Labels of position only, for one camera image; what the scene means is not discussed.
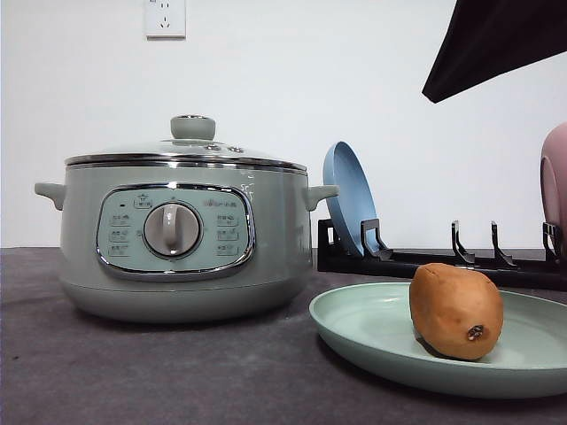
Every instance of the glass lid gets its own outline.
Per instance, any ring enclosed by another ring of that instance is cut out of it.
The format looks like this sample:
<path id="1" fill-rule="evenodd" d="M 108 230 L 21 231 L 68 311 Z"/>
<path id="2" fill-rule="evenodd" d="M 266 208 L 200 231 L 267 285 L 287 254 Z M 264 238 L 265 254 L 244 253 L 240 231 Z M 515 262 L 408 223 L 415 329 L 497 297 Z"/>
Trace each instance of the glass lid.
<path id="1" fill-rule="evenodd" d="M 180 115 L 171 119 L 173 139 L 156 143 L 130 145 L 68 158 L 67 166 L 108 164 L 108 166 L 133 165 L 148 162 L 199 162 L 243 164 L 289 168 L 305 172 L 307 169 L 292 162 L 283 161 L 259 151 L 238 145 L 214 141 L 214 120 L 201 115 Z"/>

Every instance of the dark cloth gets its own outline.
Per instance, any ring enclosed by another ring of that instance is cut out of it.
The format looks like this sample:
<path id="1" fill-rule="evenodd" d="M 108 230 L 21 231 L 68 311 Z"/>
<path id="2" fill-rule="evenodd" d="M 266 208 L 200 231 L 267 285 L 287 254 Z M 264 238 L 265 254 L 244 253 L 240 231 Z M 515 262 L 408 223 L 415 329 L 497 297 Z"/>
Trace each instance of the dark cloth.
<path id="1" fill-rule="evenodd" d="M 566 50 L 565 0 L 458 0 L 423 94 L 437 103 Z"/>
<path id="2" fill-rule="evenodd" d="M 353 366 L 318 336 L 308 310 L 316 295 L 400 279 L 313 272 L 290 303 L 261 315 L 141 325 L 76 310 L 58 283 L 59 255 L 2 250 L 3 425 L 567 423 L 567 394 L 417 390 Z M 518 291 L 567 303 L 567 292 Z"/>

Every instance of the electrical socket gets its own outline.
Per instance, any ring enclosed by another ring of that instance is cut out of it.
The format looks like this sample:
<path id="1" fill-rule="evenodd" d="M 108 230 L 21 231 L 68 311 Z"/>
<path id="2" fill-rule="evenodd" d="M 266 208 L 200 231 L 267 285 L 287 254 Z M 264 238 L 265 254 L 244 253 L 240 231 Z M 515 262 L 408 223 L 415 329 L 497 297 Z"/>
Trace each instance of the electrical socket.
<path id="1" fill-rule="evenodd" d="M 145 35 L 185 38 L 185 0 L 145 0 Z"/>

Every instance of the black dish rack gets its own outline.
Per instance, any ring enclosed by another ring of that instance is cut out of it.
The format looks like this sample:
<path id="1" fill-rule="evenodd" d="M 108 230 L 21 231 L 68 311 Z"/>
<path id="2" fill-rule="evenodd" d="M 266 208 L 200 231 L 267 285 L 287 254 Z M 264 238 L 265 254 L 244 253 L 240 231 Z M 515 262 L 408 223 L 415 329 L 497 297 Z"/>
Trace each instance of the black dish rack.
<path id="1" fill-rule="evenodd" d="M 332 240 L 329 229 L 332 229 Z M 366 240 L 367 232 L 371 231 L 376 235 L 377 251 L 371 250 Z M 561 254 L 563 233 L 558 226 L 543 223 L 542 236 L 545 259 L 513 259 L 499 248 L 498 226 L 492 222 L 493 255 L 480 257 L 462 246 L 459 241 L 459 221 L 456 220 L 451 224 L 453 254 L 400 252 L 386 246 L 380 237 L 380 220 L 373 219 L 361 223 L 364 256 L 356 258 L 341 246 L 332 221 L 319 220 L 317 270 L 411 279 L 423 264 L 445 263 L 477 270 L 499 287 L 567 290 L 567 259 Z"/>

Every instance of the table surface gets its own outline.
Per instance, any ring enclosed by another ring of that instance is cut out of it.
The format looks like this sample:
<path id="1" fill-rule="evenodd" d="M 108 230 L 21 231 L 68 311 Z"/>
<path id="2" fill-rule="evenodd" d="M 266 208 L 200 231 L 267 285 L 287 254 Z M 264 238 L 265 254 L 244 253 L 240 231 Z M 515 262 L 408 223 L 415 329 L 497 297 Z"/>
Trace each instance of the table surface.
<path id="1" fill-rule="evenodd" d="M 141 325 L 75 309 L 57 248 L 2 250 L 3 424 L 567 423 L 567 394 L 461 398 L 340 358 L 317 335 L 316 295 L 392 277 L 314 271 L 290 303 L 206 324 Z M 567 293 L 517 290 L 567 304 Z"/>

